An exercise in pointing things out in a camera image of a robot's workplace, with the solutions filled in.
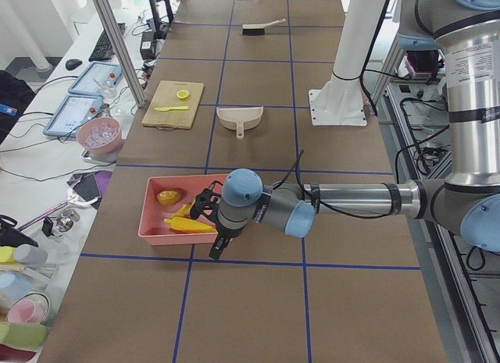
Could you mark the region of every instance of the pink tray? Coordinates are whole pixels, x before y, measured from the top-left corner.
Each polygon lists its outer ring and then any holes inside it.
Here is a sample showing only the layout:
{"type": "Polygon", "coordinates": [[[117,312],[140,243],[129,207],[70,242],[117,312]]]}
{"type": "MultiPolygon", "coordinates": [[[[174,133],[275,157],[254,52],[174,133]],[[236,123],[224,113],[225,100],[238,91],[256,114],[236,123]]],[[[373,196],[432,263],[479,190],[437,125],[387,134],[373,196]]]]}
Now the pink tray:
{"type": "MultiPolygon", "coordinates": [[[[193,202],[196,195],[208,187],[214,180],[223,183],[227,174],[207,174],[201,176],[171,176],[151,177],[148,180],[144,205],[142,206],[141,223],[139,224],[139,237],[144,238],[152,246],[165,244],[207,244],[213,243],[217,233],[176,233],[170,225],[163,222],[180,208],[181,204],[193,202]],[[156,195],[165,189],[180,188],[185,191],[183,198],[175,205],[163,206],[156,200],[156,195]]],[[[221,186],[216,185],[216,193],[220,193],[221,186]]],[[[198,221],[209,223],[201,216],[198,221]]]]}

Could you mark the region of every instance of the dustpan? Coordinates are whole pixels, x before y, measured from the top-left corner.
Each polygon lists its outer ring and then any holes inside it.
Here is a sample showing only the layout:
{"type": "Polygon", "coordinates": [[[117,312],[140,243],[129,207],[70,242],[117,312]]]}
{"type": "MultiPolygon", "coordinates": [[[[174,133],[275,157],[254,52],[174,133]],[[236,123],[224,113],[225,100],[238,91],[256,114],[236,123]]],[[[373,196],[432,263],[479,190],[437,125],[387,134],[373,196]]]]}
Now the dustpan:
{"type": "Polygon", "coordinates": [[[263,112],[264,107],[217,107],[217,117],[219,117],[220,124],[227,129],[236,130],[237,139],[243,139],[245,130],[249,130],[259,125],[263,112]]]}

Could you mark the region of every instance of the table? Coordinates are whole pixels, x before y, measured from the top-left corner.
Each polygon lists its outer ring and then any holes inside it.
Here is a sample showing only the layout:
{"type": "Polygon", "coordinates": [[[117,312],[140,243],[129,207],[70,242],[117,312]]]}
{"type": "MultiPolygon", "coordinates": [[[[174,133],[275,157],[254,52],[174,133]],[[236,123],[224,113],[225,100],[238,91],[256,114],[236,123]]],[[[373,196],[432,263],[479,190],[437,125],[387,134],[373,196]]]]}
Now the table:
{"type": "Polygon", "coordinates": [[[304,240],[249,224],[219,262],[208,244],[137,235],[150,176],[247,167],[269,184],[303,148],[304,182],[393,182],[375,118],[310,123],[307,91],[329,79],[343,22],[338,0],[182,1],[146,97],[160,80],[203,82],[195,124],[145,128],[138,110],[41,362],[446,361],[401,216],[319,215],[304,240]],[[241,141],[216,121],[235,105],[265,106],[241,141]]]}
{"type": "MultiPolygon", "coordinates": [[[[128,11],[120,10],[115,13],[117,20],[127,24],[127,31],[137,25],[137,15],[128,11]]],[[[88,56],[102,32],[102,25],[97,15],[85,27],[82,34],[74,42],[70,50],[66,53],[61,62],[57,65],[48,80],[58,77],[78,75],[88,65],[88,56]],[[67,71],[65,62],[67,59],[82,59],[83,64],[73,71],[67,71]]],[[[142,66],[142,59],[139,54],[141,37],[134,37],[128,33],[124,37],[127,48],[130,50],[130,57],[134,65],[142,66]]],[[[64,97],[67,95],[67,88],[74,79],[56,81],[43,88],[27,108],[28,112],[54,112],[64,97]]],[[[118,84],[118,90],[127,85],[123,78],[118,84]]],[[[133,120],[130,109],[134,106],[134,99],[130,91],[123,93],[119,101],[119,106],[125,110],[125,114],[116,117],[123,126],[123,135],[128,134],[128,130],[133,120]]],[[[95,164],[84,162],[80,157],[83,148],[74,140],[69,140],[64,144],[58,141],[49,141],[31,148],[19,151],[9,151],[47,141],[52,138],[43,135],[43,127],[48,122],[49,116],[33,114],[24,116],[14,126],[11,134],[25,137],[20,139],[9,136],[0,147],[0,168],[23,176],[32,176],[43,180],[45,178],[68,173],[73,169],[90,169],[95,164]]],[[[113,170],[114,166],[100,167],[99,169],[113,170]]],[[[57,177],[43,183],[33,180],[24,180],[18,176],[13,176],[0,170],[0,213],[12,216],[19,222],[19,225],[32,218],[48,211],[66,198],[68,176],[57,177]]],[[[88,231],[94,221],[96,211],[93,208],[77,209],[81,216],[69,232],[62,237],[61,244],[54,240],[49,240],[41,232],[41,222],[27,228],[23,232],[34,238],[41,247],[49,251],[49,261],[59,263],[57,271],[52,276],[52,281],[48,285],[45,293],[49,296],[53,311],[56,312],[62,301],[67,284],[70,281],[74,266],[80,254],[80,250],[87,238],[88,231]]]]}

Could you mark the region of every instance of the brush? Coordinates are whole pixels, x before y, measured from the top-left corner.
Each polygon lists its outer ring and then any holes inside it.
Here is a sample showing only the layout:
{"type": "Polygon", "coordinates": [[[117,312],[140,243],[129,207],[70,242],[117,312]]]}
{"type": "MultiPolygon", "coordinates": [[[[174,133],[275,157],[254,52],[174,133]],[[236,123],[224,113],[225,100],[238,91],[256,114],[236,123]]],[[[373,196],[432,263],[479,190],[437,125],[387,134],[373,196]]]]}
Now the brush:
{"type": "Polygon", "coordinates": [[[268,23],[247,23],[242,25],[243,35],[264,35],[266,33],[266,27],[277,25],[278,23],[287,22],[285,18],[268,23]]]}

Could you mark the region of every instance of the black box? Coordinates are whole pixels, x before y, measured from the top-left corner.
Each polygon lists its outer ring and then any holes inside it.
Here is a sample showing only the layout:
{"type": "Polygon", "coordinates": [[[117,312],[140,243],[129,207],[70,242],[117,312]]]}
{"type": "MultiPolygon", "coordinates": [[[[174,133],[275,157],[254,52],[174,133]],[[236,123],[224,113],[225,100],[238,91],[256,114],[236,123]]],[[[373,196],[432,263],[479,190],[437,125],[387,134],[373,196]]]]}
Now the black box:
{"type": "Polygon", "coordinates": [[[156,39],[152,31],[142,33],[141,57],[143,60],[153,60],[156,57],[156,39]]]}

